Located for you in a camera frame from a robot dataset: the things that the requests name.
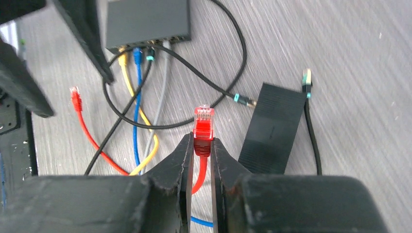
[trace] red ethernet cable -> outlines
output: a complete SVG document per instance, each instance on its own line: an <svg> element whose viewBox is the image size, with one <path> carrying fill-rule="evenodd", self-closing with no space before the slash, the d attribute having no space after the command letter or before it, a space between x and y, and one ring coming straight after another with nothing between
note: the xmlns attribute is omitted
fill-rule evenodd
<svg viewBox="0 0 412 233"><path fill-rule="evenodd" d="M194 152L197 156L200 156L200 170L196 184L192 188L192 195L202 187L205 181L207 158L210 156L210 145L213 140L213 116L215 111L208 105L202 105L194 110L194 114Z"/></svg>
<svg viewBox="0 0 412 233"><path fill-rule="evenodd" d="M82 115L82 99L80 98L79 94L79 89L77 87L72 87L70 88L71 92L71 102L73 103L74 110L77 113L77 117L79 118L80 125L82 126L83 132L85 132L86 137L90 141L90 143L93 145L93 147L97 150L99 149L99 145L97 145L96 141L92 138L90 135L89 130L86 127L85 120L83 119ZM108 162L116 171L118 171L121 175L123 176L128 176L129 173L123 170L119 165L117 165L107 154L105 154L103 151L101 152L101 155L103 156L104 160Z"/></svg>

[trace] yellow cable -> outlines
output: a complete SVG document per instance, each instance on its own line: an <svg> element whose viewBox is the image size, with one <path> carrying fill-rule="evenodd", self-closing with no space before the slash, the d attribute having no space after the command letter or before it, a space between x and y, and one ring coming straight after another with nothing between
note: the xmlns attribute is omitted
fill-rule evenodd
<svg viewBox="0 0 412 233"><path fill-rule="evenodd" d="M135 91L133 90L132 87L132 82L130 81L129 75L127 73L127 55L124 53L122 56L119 57L119 65L121 67L121 72L123 74L124 82L126 83L127 89L129 90L129 93L131 96L135 95ZM146 115L144 114L143 110L139 108L139 114L140 117L143 119L144 123L146 125L151 125L150 121L147 119ZM139 174L139 172L153 159L153 157L156 155L157 150L159 149L159 138L157 137L157 134L153 135L153 141L154 141L154 148L152 152L144 159L139 166L137 166L130 174L129 176L136 176Z"/></svg>

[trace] black cable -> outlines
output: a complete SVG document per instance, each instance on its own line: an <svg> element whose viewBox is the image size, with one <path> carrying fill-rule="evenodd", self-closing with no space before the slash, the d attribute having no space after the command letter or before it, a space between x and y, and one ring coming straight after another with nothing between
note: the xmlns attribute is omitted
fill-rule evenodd
<svg viewBox="0 0 412 233"><path fill-rule="evenodd" d="M129 103L126 105L126 107L123 110L123 114L126 114L127 111L129 111L130 107L132 107L133 103L136 100L137 95L140 93L141 88L143 87L144 83L147 80L147 76L149 75L150 72L150 68L152 67L152 61L149 61L147 64L147 68L146 71L143 75L143 79L142 79L142 83L139 85L139 87L137 87L135 95L130 99ZM119 126L121 122L121 118L119 117L117 119L117 121L115 122L115 124L112 126L112 129L109 131L109 133L107 134L107 136L104 138L102 144L100 144L99 149L96 151L96 153L94 154L93 158L91 159L89 165L87 166L87 169L85 171L85 176L89 175L94 164L96 163L97 159L99 158L100 153L103 151L103 148L106 146L107 142L109 141L110 137L113 135L113 133L115 132L116 128Z"/></svg>
<svg viewBox="0 0 412 233"><path fill-rule="evenodd" d="M239 36L239 40L240 40L240 44L242 47L242 63L240 66L240 69L238 71L238 73L236 74L235 78L233 79L232 83L229 85L229 87L226 90L223 90L222 88L220 88L219 86L217 86L216 84L214 84L212 81L210 81L208 78L206 78L206 76L204 76L202 73L200 73L195 67L193 67L189 62L187 62L185 59L183 59L181 56L179 56L177 53L168 50L166 48L164 48L163 46L160 45L151 45L151 44L140 44L137 45L135 47L130 47L128 49L126 49L125 51L116 54L109 62L109 65L114 64L115 60L118 59L119 56L121 56L123 53L127 52L127 51L131 51L133 48L136 47L154 47L154 48L158 48L161 49L165 52L168 52L170 55L176 57L180 62L182 62L184 65L186 65L191 71L193 71L196 75L198 75L203 81L205 81L207 84L209 84L210 86L212 86L213 88L215 88L216 90L222 92L222 96L220 96L213 104L211 104L211 108L215 107L216 105L218 105L225 96L229 96L231 98L234 97L233 94L230 94L229 91L235 86L235 84L239 81L242 73L244 72L244 69L246 67L246 63L247 63L247 49L246 49L246 41L245 38L243 36L243 33L240 29L239 24L237 23L236 19L234 18L234 16L232 15L232 13L230 13L230 11L218 0L210 0L213 3L215 3L217 6L219 6L229 17L230 21L232 21L233 26L235 27L236 33ZM188 120L176 123L176 124L172 124L172 125L163 125L163 126L158 126L158 125L152 125L152 126L148 126L148 125L144 125L144 124L139 124L137 122L134 122L133 120L127 118L125 116L125 114L122 114L113 104L113 102L111 101L107 90L106 90L106 83L103 83L103 93L104 96L107 100L107 103L109 104L110 108L112 108L112 110L123 120L125 120L126 122L135 125L137 127L140 128L144 128L144 129L154 129L154 130L164 130L164 129L171 129L171 128L176 128L176 127L180 127L183 125L187 125L190 124L194 121L194 118L190 118Z"/></svg>
<svg viewBox="0 0 412 233"><path fill-rule="evenodd" d="M319 153L318 143L316 142L315 131L313 130L312 119L310 118L309 99L305 102L305 119L308 126L310 141L312 142L313 152L315 154L316 171L319 176L322 175L321 156Z"/></svg>

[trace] blue cable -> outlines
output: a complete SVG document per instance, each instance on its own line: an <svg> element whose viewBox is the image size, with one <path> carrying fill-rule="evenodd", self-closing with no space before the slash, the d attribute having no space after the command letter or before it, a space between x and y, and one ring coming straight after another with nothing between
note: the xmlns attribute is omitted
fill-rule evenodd
<svg viewBox="0 0 412 233"><path fill-rule="evenodd" d="M137 85L139 86L140 83L142 82L142 74L141 74L141 49L136 48L133 50L133 56L135 58L135 64L137 67ZM137 118L139 115L139 107L140 107L140 97L141 97L141 92L137 95L136 97L136 108L135 108L135 122L137 122ZM136 166L140 165L140 160L139 160L139 151L137 147L137 126L133 126L133 146L134 146L134 151L135 151L135 160L136 160Z"/></svg>
<svg viewBox="0 0 412 233"><path fill-rule="evenodd" d="M198 218L195 218L193 216L190 217L192 222L198 223L200 225L206 226L206 227L213 227L213 222L207 222Z"/></svg>
<svg viewBox="0 0 412 233"><path fill-rule="evenodd" d="M1 176L1 200L3 201L3 210L6 208L6 173L4 171L4 162L0 153L0 176Z"/></svg>

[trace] gray cable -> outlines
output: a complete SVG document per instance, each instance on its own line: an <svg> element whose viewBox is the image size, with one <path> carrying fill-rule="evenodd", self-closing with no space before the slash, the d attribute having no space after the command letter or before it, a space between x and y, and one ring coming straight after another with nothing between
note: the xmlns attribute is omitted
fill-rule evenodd
<svg viewBox="0 0 412 233"><path fill-rule="evenodd" d="M170 41L168 41L168 40L163 41L163 47L165 47L167 49L170 49L170 50L172 49ZM164 103L165 94L166 94L166 87L167 87L167 83L169 81L170 60L171 60L170 54L165 53L165 73L164 73L164 77L163 77L163 86L162 86L162 92L160 94L160 101L159 101L159 104L157 105L157 110L156 110L156 115L154 117L153 125L157 125L159 117L160 117L160 113L162 112L163 103ZM149 150L150 150L150 146L152 145L152 138L153 138L154 135L155 135L155 131L152 130L152 132L150 133L150 136L149 136L149 141L147 142L146 148L144 150L144 154L143 154L144 159L146 159L147 156L149 155ZM144 167L142 169L141 174L146 173L146 167Z"/></svg>

